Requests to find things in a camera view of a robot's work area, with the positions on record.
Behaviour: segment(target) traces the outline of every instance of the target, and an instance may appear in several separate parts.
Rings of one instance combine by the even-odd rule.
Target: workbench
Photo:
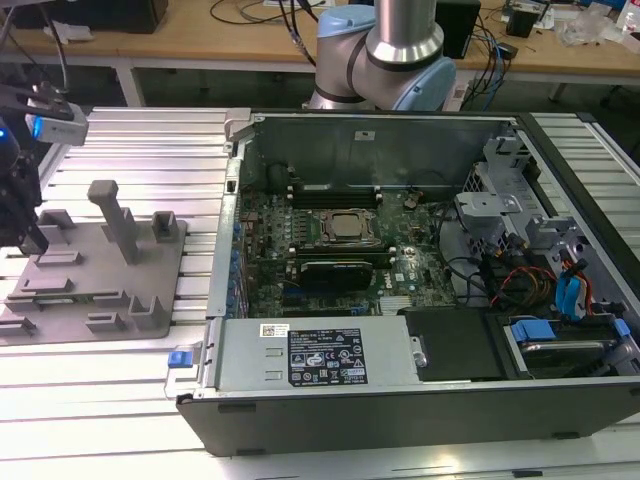
[[[227,159],[224,117],[218,109],[96,109],[84,147],[54,145],[44,159],[43,208],[65,208],[76,222],[102,221],[86,191],[94,179],[111,178],[120,185],[120,205],[136,218],[173,210],[188,223],[188,236],[167,337],[0,347],[2,478],[512,478],[513,470],[542,471],[544,478],[637,478],[640,415],[576,440],[207,454],[166,399],[165,379],[168,353],[204,336]],[[598,124],[573,114],[537,114],[536,120],[640,254],[637,167]],[[562,211],[562,198],[552,195],[548,180],[540,182]],[[0,250],[0,300],[25,264],[17,249]]]
[[[527,39],[506,37],[505,24],[497,21],[497,12],[491,11],[501,4],[500,0],[484,0],[481,14],[483,19],[488,17],[485,25],[498,41],[519,48],[508,80],[640,85],[640,55],[622,45],[605,42],[598,46],[563,47],[554,32],[537,33],[536,29]],[[211,5],[211,0],[170,0],[165,18],[154,34],[94,32],[94,41],[65,47],[69,63],[114,68],[127,105],[134,107],[144,106],[136,75],[138,68],[313,72],[284,26],[227,25],[209,16]],[[227,0],[216,9],[216,14],[243,21],[235,5],[235,0]],[[266,17],[276,15],[278,9],[258,6],[251,12]],[[302,38],[315,55],[316,24],[303,12],[297,17]],[[44,33],[17,31],[15,37],[38,62],[59,63],[55,45]],[[13,50],[3,53],[2,61],[25,63],[26,59]],[[458,77],[446,109],[460,108],[469,82],[482,72],[486,63],[486,50],[478,40],[473,40],[466,57],[456,60]]]

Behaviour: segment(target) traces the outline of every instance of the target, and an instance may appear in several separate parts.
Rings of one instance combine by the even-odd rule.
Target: blue cable
[[[487,108],[489,107],[489,105],[493,101],[494,97],[496,96],[496,93],[498,93],[498,89],[501,86],[500,69],[501,69],[501,64],[502,64],[502,55],[500,55],[500,48],[498,47],[497,42],[493,38],[485,37],[483,35],[476,35],[475,33],[473,34],[473,36],[475,38],[479,38],[481,40],[485,40],[485,41],[491,43],[493,48],[495,49],[495,52],[496,52],[496,66],[497,66],[497,70],[498,70],[498,79],[494,80],[493,84],[491,85],[492,90],[489,92],[489,96],[487,97],[487,101],[485,102],[484,106],[482,107],[482,111],[484,112],[484,111],[487,110]]]

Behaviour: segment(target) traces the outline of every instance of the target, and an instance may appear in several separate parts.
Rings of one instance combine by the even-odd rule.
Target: circuit board
[[[407,208],[411,198],[416,198],[412,192],[390,190],[375,209],[296,209],[284,197],[245,192],[241,219],[249,317],[395,315],[404,307],[455,304],[432,243],[437,205],[413,202]],[[349,237],[355,232],[357,242]],[[295,247],[298,254],[305,246],[324,248],[324,256],[338,260],[345,257],[341,247],[356,243],[393,252],[388,265],[373,269],[366,288],[313,291],[291,276]]]

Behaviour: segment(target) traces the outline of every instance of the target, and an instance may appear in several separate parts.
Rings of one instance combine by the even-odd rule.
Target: blue light
[[[38,138],[40,136],[41,130],[42,130],[42,117],[35,117],[33,119],[33,138]]]

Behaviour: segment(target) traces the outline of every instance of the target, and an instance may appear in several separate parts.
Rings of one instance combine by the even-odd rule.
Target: barcode sticker
[[[261,323],[261,337],[286,337],[289,332],[288,323]]]

